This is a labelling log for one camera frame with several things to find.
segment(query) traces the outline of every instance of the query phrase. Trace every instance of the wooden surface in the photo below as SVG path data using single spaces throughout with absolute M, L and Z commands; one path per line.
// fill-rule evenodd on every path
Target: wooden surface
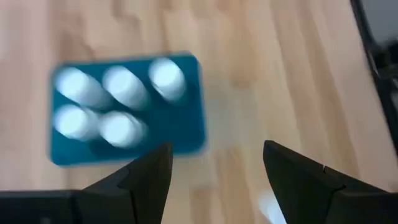
M 202 65 L 208 142 L 200 156 L 176 158 L 163 223 L 267 223 L 258 206 L 270 190 L 265 139 L 398 190 L 396 155 L 348 0 L 1 0 L 0 7 L 0 41 L 12 43 L 3 56 L 0 48 L 2 189 L 83 188 L 123 165 L 61 169 L 45 157 L 56 62 L 189 50 Z

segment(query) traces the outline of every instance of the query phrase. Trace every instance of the white cap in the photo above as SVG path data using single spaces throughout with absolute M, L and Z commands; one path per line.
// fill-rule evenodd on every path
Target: white cap
M 97 135 L 98 117 L 75 105 L 61 107 L 54 116 L 55 129 L 70 139 L 89 140 Z
M 146 126 L 130 114 L 113 111 L 102 117 L 99 132 L 111 145 L 127 148 L 144 139 Z
M 77 68 L 64 68 L 55 86 L 62 95 L 81 105 L 103 107 L 109 100 L 101 85 Z
M 143 109 L 149 99 L 144 84 L 123 66 L 113 66 L 106 71 L 103 86 L 116 100 L 132 109 Z
M 149 77 L 154 88 L 169 101 L 178 101 L 185 93 L 186 83 L 181 69 L 167 58 L 150 65 Z

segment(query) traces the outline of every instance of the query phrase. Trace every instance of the wood grain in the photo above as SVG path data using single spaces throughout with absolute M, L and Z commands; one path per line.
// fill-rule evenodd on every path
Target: wood grain
M 46 158 L 58 61 L 187 50 L 202 66 L 208 140 L 175 159 L 163 223 L 268 223 L 258 206 L 270 189 L 265 139 L 398 190 L 348 0 L 0 0 L 0 19 L 2 189 L 80 189 L 123 166 L 61 169 Z

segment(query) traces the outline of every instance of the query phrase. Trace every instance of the blue tray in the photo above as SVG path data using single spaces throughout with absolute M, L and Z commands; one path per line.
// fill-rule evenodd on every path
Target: blue tray
M 99 62 L 64 63 L 53 71 L 52 75 L 52 113 L 65 104 L 76 105 L 60 94 L 54 85 L 59 72 L 66 67 L 75 67 L 91 75 L 102 83 L 104 72 L 111 66 L 121 65 L 134 73 L 145 85 L 151 97 L 151 104 L 145 111 L 133 111 L 113 100 L 108 110 L 96 112 L 100 114 L 112 110 L 125 111 L 141 119 L 149 127 L 149 134 L 144 143 L 133 149 L 118 149 L 103 139 L 90 142 L 68 139 L 51 126 L 51 160 L 60 166 L 133 159 L 147 151 L 155 149 L 163 142 L 173 144 L 174 154 L 191 154 L 200 151 L 206 139 L 205 119 L 201 93 L 199 64 L 192 55 L 161 56 L 173 60 L 182 70 L 187 81 L 187 99 L 181 105 L 167 103 L 153 88 L 148 76 L 149 65 L 160 57 L 129 58 L 129 60 L 113 60 Z

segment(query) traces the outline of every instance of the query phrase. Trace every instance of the teal tray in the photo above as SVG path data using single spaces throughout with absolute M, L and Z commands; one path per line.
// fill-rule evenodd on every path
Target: teal tray
M 185 75 L 187 82 L 187 97 L 180 105 L 171 105 L 166 102 L 150 83 L 149 65 L 158 58 L 167 57 L 176 63 Z M 89 142 L 68 139 L 60 134 L 51 125 L 50 158 L 60 166 L 82 163 L 94 163 L 133 159 L 155 149 L 163 142 L 173 144 L 174 154 L 193 154 L 201 150 L 205 139 L 205 117 L 203 108 L 202 85 L 200 66 L 192 55 L 164 55 L 159 57 L 130 58 L 130 60 L 112 60 L 95 62 L 68 62 L 53 71 L 52 86 L 52 112 L 65 104 L 77 105 L 74 101 L 64 97 L 55 89 L 54 80 L 59 72 L 66 67 L 75 67 L 91 75 L 100 83 L 104 72 L 112 66 L 121 65 L 134 73 L 145 85 L 150 94 L 151 104 L 145 111 L 133 111 L 113 99 L 108 110 L 98 111 L 105 114 L 109 111 L 124 111 L 141 119 L 149 127 L 146 140 L 132 149 L 119 149 L 113 147 L 103 139 Z

